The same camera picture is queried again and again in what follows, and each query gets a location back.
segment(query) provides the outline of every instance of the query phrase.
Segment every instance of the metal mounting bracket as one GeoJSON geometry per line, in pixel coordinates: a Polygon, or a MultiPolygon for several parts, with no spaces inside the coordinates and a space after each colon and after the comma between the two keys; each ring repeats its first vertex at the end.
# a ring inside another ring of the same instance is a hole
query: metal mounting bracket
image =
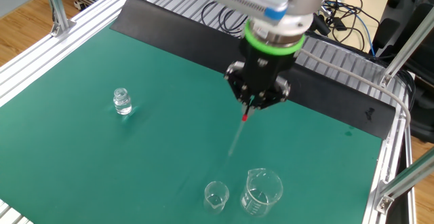
{"type": "Polygon", "coordinates": [[[48,0],[53,13],[53,28],[50,35],[57,37],[68,31],[75,22],[66,17],[65,9],[63,8],[62,0],[48,0]]]}

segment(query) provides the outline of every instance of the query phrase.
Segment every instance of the measuring cup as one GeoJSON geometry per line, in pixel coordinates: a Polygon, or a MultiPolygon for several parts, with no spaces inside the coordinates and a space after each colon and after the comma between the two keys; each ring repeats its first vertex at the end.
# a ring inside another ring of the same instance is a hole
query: measuring cup
{"type": "Polygon", "coordinates": [[[249,170],[241,205],[247,213],[263,217],[279,201],[282,193],[283,185],[276,173],[264,168],[249,170]]]}
{"type": "Polygon", "coordinates": [[[222,212],[226,201],[229,199],[229,189],[222,182],[214,181],[205,188],[203,206],[208,212],[218,214],[222,212]]]}

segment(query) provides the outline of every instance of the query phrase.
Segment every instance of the clear glass bottle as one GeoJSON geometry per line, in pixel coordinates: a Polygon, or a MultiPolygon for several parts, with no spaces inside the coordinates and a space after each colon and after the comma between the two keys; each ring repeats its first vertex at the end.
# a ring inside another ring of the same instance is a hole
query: clear glass bottle
{"type": "Polygon", "coordinates": [[[127,115],[131,112],[131,98],[125,88],[117,88],[115,90],[115,97],[113,98],[115,108],[118,114],[127,115]]]}

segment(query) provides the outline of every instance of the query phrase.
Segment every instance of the green work surface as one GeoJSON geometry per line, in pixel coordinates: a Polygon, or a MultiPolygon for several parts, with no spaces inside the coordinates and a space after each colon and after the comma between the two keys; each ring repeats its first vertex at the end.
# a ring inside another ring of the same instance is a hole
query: green work surface
{"type": "Polygon", "coordinates": [[[36,224],[361,223],[379,138],[288,101],[256,111],[229,157],[240,121],[222,74],[105,28],[0,108],[0,198],[36,224]],[[263,218],[240,202],[254,168],[283,182],[263,218]],[[230,191],[219,215],[211,181],[230,191]]]}

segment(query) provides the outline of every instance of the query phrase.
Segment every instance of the aluminum frame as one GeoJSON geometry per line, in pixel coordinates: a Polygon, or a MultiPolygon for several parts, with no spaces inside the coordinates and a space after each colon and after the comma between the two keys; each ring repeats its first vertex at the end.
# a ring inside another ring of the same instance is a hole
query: aluminum frame
{"type": "Polygon", "coordinates": [[[382,87],[387,87],[391,78],[396,75],[400,68],[407,62],[414,50],[422,43],[423,39],[434,28],[434,8],[428,13],[425,19],[419,24],[413,35],[407,40],[396,57],[384,71],[380,81],[382,87]]]}
{"type": "MultiPolygon", "coordinates": [[[[44,37],[35,45],[0,67],[0,106],[23,91],[23,89],[33,83],[34,80],[42,76],[65,56],[116,19],[125,1],[126,0],[99,0],[95,2],[95,4],[89,6],[72,18],[77,24],[73,26],[69,32],[63,33],[57,37],[52,37],[51,35],[44,37]]],[[[201,19],[201,9],[212,0],[147,1],[199,22],[201,19]]],[[[222,8],[222,5],[215,5],[209,7],[204,14],[205,22],[219,30],[218,12],[222,8]]],[[[243,14],[235,12],[228,19],[227,23],[230,26],[234,26],[236,22],[242,19],[243,14]]],[[[307,38],[303,48],[324,60],[329,60],[373,82],[379,82],[381,73],[384,71],[384,68],[363,59],[361,56],[351,54],[339,47],[313,38],[307,38]]],[[[374,198],[378,189],[378,183],[380,181],[390,181],[395,177],[394,172],[396,172],[397,169],[399,150],[401,149],[405,126],[405,117],[401,107],[378,90],[350,78],[345,74],[341,74],[334,69],[319,64],[303,54],[300,54],[296,62],[396,107],[395,120],[392,124],[391,131],[388,138],[383,140],[380,148],[378,163],[362,222],[363,224],[385,223],[386,217],[375,210],[374,198]]],[[[408,104],[408,94],[400,80],[393,78],[391,80],[391,86],[389,86],[388,89],[408,104]]],[[[411,155],[411,151],[409,151],[411,149],[409,147],[406,149],[408,155],[411,155]]],[[[410,209],[414,211],[414,197],[409,199],[409,205],[410,209]]]]}
{"type": "Polygon", "coordinates": [[[62,0],[48,0],[53,13],[53,28],[51,31],[52,36],[61,35],[63,32],[68,31],[75,22],[70,21],[65,14],[62,0]]]}

